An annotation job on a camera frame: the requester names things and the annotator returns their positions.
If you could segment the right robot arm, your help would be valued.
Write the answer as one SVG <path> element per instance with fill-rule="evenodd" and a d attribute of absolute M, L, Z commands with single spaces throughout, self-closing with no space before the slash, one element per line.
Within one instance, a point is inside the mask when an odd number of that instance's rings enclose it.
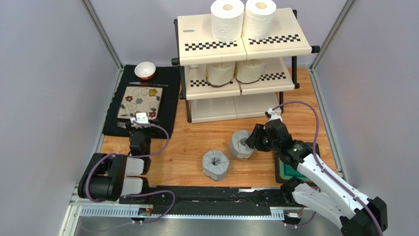
<path fill-rule="evenodd" d="M 312 181 L 320 191 L 292 177 L 281 186 L 293 203 L 307 206 L 340 228 L 344 236 L 381 236 L 388 228 L 387 204 L 356 190 L 319 158 L 314 145 L 295 140 L 279 119 L 256 124 L 247 139 L 249 148 L 271 151 L 275 158 Z"/>

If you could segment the beige roll front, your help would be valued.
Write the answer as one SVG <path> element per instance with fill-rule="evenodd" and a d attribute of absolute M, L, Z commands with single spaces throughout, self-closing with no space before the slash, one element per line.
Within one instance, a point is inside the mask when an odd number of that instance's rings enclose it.
<path fill-rule="evenodd" d="M 207 81 L 212 86 L 223 86 L 233 79 L 235 68 L 235 62 L 207 64 Z"/>

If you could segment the beige roll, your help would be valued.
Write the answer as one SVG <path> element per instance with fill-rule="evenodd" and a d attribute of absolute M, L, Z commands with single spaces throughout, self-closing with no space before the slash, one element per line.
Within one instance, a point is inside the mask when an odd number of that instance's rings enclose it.
<path fill-rule="evenodd" d="M 233 79 L 235 68 L 235 62 L 207 64 L 207 81 L 212 86 L 223 86 Z"/>
<path fill-rule="evenodd" d="M 259 80 L 267 65 L 266 59 L 252 59 L 236 62 L 235 77 L 243 84 L 253 83 Z"/>

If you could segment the beige roll back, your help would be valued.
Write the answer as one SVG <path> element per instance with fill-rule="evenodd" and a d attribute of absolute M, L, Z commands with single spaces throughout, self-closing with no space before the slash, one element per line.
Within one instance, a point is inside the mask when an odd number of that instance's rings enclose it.
<path fill-rule="evenodd" d="M 252 59 L 236 62 L 235 77 L 243 84 L 253 83 L 259 80 L 267 65 L 266 59 Z"/>

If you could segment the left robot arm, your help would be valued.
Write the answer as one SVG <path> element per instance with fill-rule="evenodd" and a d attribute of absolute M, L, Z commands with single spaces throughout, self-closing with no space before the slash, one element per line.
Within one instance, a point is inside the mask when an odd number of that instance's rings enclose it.
<path fill-rule="evenodd" d="M 143 191 L 144 178 L 136 177 L 148 173 L 151 165 L 151 138 L 167 131 L 146 121 L 135 118 L 125 122 L 129 132 L 128 154 L 95 153 L 83 173 L 77 189 L 78 196 L 92 202 L 117 201 L 123 195 L 137 195 Z"/>

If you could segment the white paper roll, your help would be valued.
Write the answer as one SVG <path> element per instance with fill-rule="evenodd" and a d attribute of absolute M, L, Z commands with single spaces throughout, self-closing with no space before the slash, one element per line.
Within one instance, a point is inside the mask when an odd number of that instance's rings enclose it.
<path fill-rule="evenodd" d="M 276 4 L 272 0 L 248 0 L 245 4 L 242 36 L 260 40 L 269 35 Z"/>
<path fill-rule="evenodd" d="M 233 42 L 242 34 L 244 3 L 240 0 L 216 0 L 210 7 L 211 33 L 216 41 Z"/>

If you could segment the grey roll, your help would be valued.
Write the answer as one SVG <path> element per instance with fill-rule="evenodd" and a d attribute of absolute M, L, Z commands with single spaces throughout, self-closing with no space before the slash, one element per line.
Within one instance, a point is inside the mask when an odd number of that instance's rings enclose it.
<path fill-rule="evenodd" d="M 250 137 L 251 132 L 247 130 L 236 131 L 231 138 L 228 146 L 229 154 L 238 160 L 247 160 L 255 152 L 245 141 Z"/>
<path fill-rule="evenodd" d="M 214 181 L 222 181 L 226 177 L 229 167 L 230 159 L 220 150 L 210 150 L 203 156 L 203 173 Z"/>

